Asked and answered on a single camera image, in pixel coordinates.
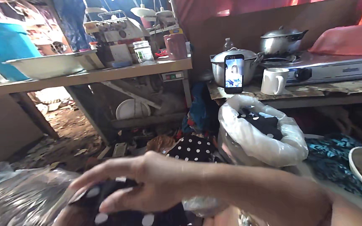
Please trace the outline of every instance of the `teal patterned fabric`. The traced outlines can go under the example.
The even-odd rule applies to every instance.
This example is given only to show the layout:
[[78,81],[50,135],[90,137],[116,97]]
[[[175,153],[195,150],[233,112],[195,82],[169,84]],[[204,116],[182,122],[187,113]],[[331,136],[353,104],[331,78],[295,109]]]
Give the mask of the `teal patterned fabric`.
[[350,136],[330,134],[323,139],[305,139],[308,158],[305,160],[320,180],[329,180],[348,192],[362,197],[362,183],[351,172],[349,153],[362,144]]

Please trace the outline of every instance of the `stove knob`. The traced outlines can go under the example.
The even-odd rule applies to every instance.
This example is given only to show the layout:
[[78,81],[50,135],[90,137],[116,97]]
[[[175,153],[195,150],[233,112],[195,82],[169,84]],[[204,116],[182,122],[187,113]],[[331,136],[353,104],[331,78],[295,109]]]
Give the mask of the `stove knob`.
[[312,69],[311,68],[299,68],[297,69],[294,77],[299,81],[303,82],[312,77]]

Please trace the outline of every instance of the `glass jar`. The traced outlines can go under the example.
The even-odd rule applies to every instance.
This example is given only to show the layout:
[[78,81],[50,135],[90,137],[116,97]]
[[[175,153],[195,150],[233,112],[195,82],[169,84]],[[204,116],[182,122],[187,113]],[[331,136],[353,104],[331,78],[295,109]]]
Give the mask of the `glass jar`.
[[152,49],[148,41],[136,41],[133,43],[133,49],[138,57],[138,62],[154,61]]

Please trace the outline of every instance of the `aluminum pot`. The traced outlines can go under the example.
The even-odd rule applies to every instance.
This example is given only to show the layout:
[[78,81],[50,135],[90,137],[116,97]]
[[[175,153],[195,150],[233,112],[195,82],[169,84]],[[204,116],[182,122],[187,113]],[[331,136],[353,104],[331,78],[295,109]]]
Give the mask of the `aluminum pot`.
[[264,58],[264,53],[254,53],[245,49],[231,48],[228,51],[217,54],[210,61],[212,63],[212,70],[214,80],[220,87],[224,87],[224,58],[227,55],[243,54],[244,55],[244,85],[249,84],[254,76],[255,68],[258,63]]
[[308,30],[299,32],[296,29],[270,31],[261,36],[261,51],[267,56],[290,55],[298,51],[301,39]]

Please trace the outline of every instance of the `phone screen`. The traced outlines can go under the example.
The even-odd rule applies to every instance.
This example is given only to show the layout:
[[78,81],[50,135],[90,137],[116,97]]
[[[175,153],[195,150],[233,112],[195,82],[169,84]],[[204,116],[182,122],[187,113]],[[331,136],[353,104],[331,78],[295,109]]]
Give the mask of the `phone screen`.
[[226,88],[243,87],[244,59],[226,59]]

